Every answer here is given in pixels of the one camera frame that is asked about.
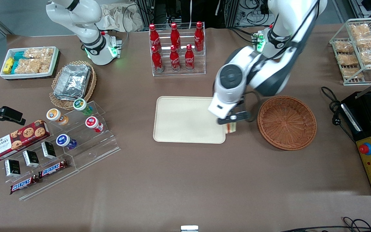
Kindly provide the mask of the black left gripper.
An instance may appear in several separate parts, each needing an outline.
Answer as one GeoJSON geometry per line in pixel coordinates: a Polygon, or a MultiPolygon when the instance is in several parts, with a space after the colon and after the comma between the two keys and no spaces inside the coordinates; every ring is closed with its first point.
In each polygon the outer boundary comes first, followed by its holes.
{"type": "Polygon", "coordinates": [[[229,123],[241,125],[241,121],[248,121],[251,118],[251,113],[246,110],[245,100],[240,100],[237,105],[231,109],[225,119],[217,119],[218,125],[229,127],[229,123]]]}

